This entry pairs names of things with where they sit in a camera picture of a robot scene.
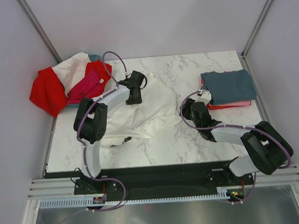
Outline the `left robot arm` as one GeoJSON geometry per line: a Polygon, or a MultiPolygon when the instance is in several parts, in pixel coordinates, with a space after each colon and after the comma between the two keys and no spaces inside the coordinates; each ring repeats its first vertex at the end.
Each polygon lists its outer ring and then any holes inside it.
{"type": "Polygon", "coordinates": [[[73,128],[83,147],[82,173],[88,177],[85,187],[92,193],[100,192],[103,187],[102,179],[97,176],[101,172],[99,149],[107,130],[108,112],[120,103],[141,104],[141,90],[145,88],[142,84],[147,85],[147,77],[133,71],[112,90],[94,99],[84,98],[79,104],[73,128]]]}

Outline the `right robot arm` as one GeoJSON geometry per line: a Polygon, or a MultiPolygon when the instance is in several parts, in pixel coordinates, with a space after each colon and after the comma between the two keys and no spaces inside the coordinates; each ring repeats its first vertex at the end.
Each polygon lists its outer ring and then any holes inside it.
{"type": "Polygon", "coordinates": [[[278,169],[291,165],[293,149],[267,121],[254,126],[226,124],[211,117],[205,103],[191,98],[181,103],[180,116],[193,125],[201,137],[211,142],[226,142],[245,147],[247,155],[232,159],[223,178],[229,185],[237,184],[243,175],[261,172],[272,175],[278,169]]]}

